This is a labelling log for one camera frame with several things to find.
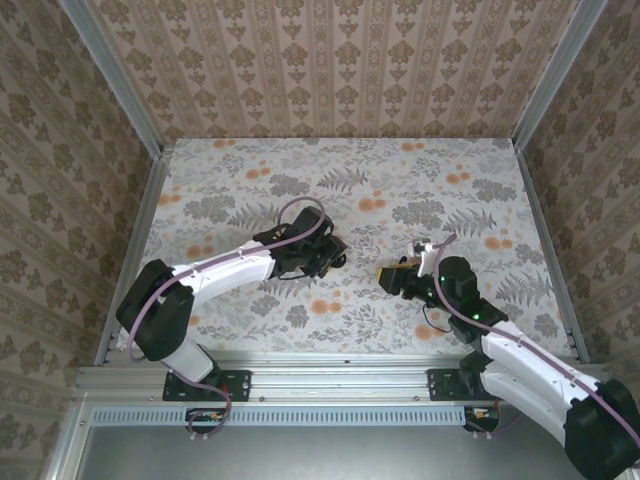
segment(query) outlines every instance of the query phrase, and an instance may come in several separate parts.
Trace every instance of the brown damask wallpaper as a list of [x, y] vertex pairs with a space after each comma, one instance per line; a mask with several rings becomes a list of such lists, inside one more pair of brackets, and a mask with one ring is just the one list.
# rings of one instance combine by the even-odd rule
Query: brown damask wallpaper
[[56, 1], [0, 2], [0, 478], [38, 478], [149, 168]]
[[640, 398], [640, 2], [612, 0], [526, 157], [588, 346]]
[[509, 137], [578, 0], [90, 0], [165, 141]]

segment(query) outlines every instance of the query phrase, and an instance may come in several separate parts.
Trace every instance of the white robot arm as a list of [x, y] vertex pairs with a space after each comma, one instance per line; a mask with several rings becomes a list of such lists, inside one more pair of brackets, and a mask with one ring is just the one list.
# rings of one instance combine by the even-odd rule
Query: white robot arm
[[307, 207], [292, 224], [258, 233], [231, 252], [173, 267], [162, 260], [149, 262], [116, 318], [148, 360], [164, 362], [189, 382], [215, 383], [219, 373], [215, 361], [186, 338], [193, 307], [241, 285], [296, 269], [322, 278], [329, 268], [344, 265], [346, 248], [333, 235], [331, 219]]
[[442, 382], [450, 399], [489, 395], [512, 404], [551, 433], [586, 478], [615, 478], [637, 462], [640, 415], [629, 390], [615, 379], [600, 382], [563, 363], [480, 297], [464, 258], [439, 261], [454, 238], [410, 246], [419, 264], [403, 258], [378, 272], [387, 293], [448, 312], [453, 333], [474, 348], [460, 362], [457, 383]]

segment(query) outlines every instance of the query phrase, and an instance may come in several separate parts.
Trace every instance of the table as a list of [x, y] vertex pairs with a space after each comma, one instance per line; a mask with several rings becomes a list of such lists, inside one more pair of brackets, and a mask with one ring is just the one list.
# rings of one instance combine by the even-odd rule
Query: table
[[[465, 353], [427, 326], [419, 301], [376, 283], [376, 268], [397, 263], [411, 241], [455, 232], [446, 255], [471, 263], [482, 295], [542, 347], [570, 353], [509, 139], [188, 139], [170, 162], [142, 265], [237, 248], [301, 195], [323, 202], [349, 246], [347, 264], [324, 279], [245, 285], [194, 309], [188, 335], [206, 348]], [[428, 315], [446, 327], [442, 312]]]

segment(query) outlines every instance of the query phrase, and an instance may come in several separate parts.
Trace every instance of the metal edge trim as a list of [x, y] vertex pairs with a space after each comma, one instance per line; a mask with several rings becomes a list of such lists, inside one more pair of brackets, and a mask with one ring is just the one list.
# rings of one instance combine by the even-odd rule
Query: metal edge trim
[[62, 480], [62, 471], [73, 444], [73, 432], [80, 418], [80, 407], [70, 407], [64, 419], [45, 480]]
[[627, 468], [616, 480], [640, 480], [640, 470], [634, 467]]
[[[137, 427], [177, 426], [186, 427], [189, 407], [137, 407], [96, 406], [90, 426]], [[460, 405], [416, 406], [304, 406], [277, 407], [236, 404], [226, 427], [281, 426], [281, 427], [331, 427], [331, 426], [462, 426], [466, 423], [464, 407]], [[211, 425], [193, 422], [195, 426]]]
[[589, 0], [580, 2], [576, 8], [513, 132], [514, 143], [522, 150], [529, 143], [606, 5], [607, 0]]
[[[276, 365], [271, 363], [220, 363], [223, 369], [252, 371], [252, 396], [246, 405], [271, 406], [480, 406], [491, 401], [433, 401], [426, 372], [455, 368], [453, 361], [430, 358], [405, 365]], [[606, 367], [570, 362], [574, 368], [599, 380], [609, 378]], [[216, 402], [164, 402], [166, 369], [157, 364], [105, 365], [80, 369], [72, 404], [102, 406], [214, 406]]]
[[[208, 350], [209, 354], [220, 365], [236, 365], [242, 368], [257, 367], [319, 367], [350, 369], [351, 367], [398, 367], [419, 365], [457, 366], [466, 354], [388, 354], [388, 353], [316, 353], [316, 352], [251, 352], [242, 350]], [[556, 355], [559, 360], [568, 364], [579, 364], [575, 357]], [[109, 352], [107, 366], [129, 367], [131, 369], [157, 368], [166, 370], [156, 362], [132, 364], [120, 349]]]
[[89, 2], [61, 0], [62, 8], [76, 28], [109, 87], [127, 114], [149, 155], [157, 161], [162, 154], [162, 135], [132, 87], [126, 73], [113, 54], [99, 23], [93, 17]]
[[573, 337], [575, 343], [575, 348], [578, 352], [578, 358], [581, 362], [589, 363], [591, 362], [591, 357], [589, 356], [587, 345], [584, 341], [582, 330], [580, 329], [580, 323], [578, 322], [578, 318], [576, 317], [576, 312], [573, 309], [571, 297], [569, 296], [567, 284], [564, 281], [564, 276], [562, 274], [562, 270], [560, 269], [558, 257], [556, 255], [555, 249], [553, 248], [553, 242], [551, 241], [551, 236], [549, 235], [549, 230], [547, 229], [547, 223], [544, 219], [544, 214], [542, 213], [542, 206], [540, 205], [540, 200], [538, 200], [538, 195], [536, 194], [533, 180], [531, 180], [529, 168], [527, 167], [527, 163], [524, 157], [524, 152], [518, 146], [515, 146], [515, 151], [516, 157], [518, 159], [518, 165], [520, 166], [520, 173], [522, 174], [522, 180], [524, 182], [524, 188], [527, 192], [527, 196], [529, 197], [529, 204], [531, 205], [533, 220], [536, 224], [538, 235], [540, 236], [540, 245], [542, 245], [542, 251], [544, 252], [544, 257], [547, 262], [549, 276], [551, 277], [551, 283], [553, 284], [553, 289], [556, 294], [556, 300], [558, 302], [558, 307], [560, 308], [560, 313], [562, 315], [564, 325], [571, 332], [571, 336]]
[[118, 283], [113, 292], [113, 298], [109, 306], [109, 312], [107, 313], [107, 321], [102, 332], [102, 337], [100, 338], [94, 365], [101, 365], [105, 362], [111, 335], [115, 333], [118, 327], [116, 310], [124, 298], [126, 289], [133, 283], [138, 273], [138, 267], [144, 253], [144, 247], [147, 243], [149, 230], [151, 229], [151, 222], [153, 221], [153, 215], [156, 211], [156, 205], [160, 198], [160, 192], [164, 185], [164, 179], [167, 175], [172, 154], [173, 146], [165, 148], [160, 159], [151, 164], [149, 178], [147, 179], [147, 185], [145, 186], [142, 201], [140, 202], [140, 209], [138, 210], [138, 215], [133, 225]]

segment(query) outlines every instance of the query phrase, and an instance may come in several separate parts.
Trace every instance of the wall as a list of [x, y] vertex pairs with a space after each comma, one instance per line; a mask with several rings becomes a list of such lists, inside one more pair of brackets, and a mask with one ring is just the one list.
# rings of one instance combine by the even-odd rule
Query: wall
[[0, 478], [37, 478], [149, 167], [56, 1], [0, 2]]
[[165, 141], [507, 137], [577, 0], [91, 0]]
[[640, 2], [610, 1], [526, 158], [588, 347], [640, 398]]

